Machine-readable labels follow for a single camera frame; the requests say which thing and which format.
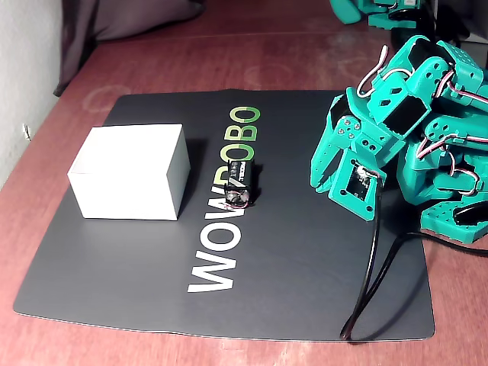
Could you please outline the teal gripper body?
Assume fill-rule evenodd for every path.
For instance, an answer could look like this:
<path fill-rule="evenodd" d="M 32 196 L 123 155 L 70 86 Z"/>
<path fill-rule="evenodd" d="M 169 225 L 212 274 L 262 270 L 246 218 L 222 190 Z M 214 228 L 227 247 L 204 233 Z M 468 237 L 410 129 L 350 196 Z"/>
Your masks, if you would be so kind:
<path fill-rule="evenodd" d="M 323 169 L 347 149 L 357 155 L 359 162 L 380 169 L 404 146 L 400 136 L 372 117 L 367 101 L 359 98 L 354 88 L 347 88 L 333 99 L 323 131 Z"/>

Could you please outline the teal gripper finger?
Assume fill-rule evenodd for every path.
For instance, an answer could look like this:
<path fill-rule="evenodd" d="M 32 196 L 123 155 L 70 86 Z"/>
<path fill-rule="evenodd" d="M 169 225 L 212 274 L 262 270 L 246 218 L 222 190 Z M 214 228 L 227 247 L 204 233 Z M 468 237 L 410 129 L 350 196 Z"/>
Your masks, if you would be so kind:
<path fill-rule="evenodd" d="M 329 191 L 335 177 L 336 168 L 330 165 L 342 149 L 336 146 L 317 147 L 310 165 L 310 185 L 316 191 Z"/>

